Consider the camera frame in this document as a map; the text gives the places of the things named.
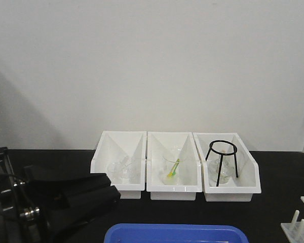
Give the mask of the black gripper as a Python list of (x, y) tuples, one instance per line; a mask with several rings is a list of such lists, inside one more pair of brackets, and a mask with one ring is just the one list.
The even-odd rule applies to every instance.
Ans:
[[(40, 166), (23, 168), (26, 180), (14, 173), (8, 148), (0, 147), (0, 242), (56, 242), (114, 209), (121, 194), (105, 173), (74, 179)], [(26, 194), (44, 199), (76, 196), (73, 205), (43, 210)]]

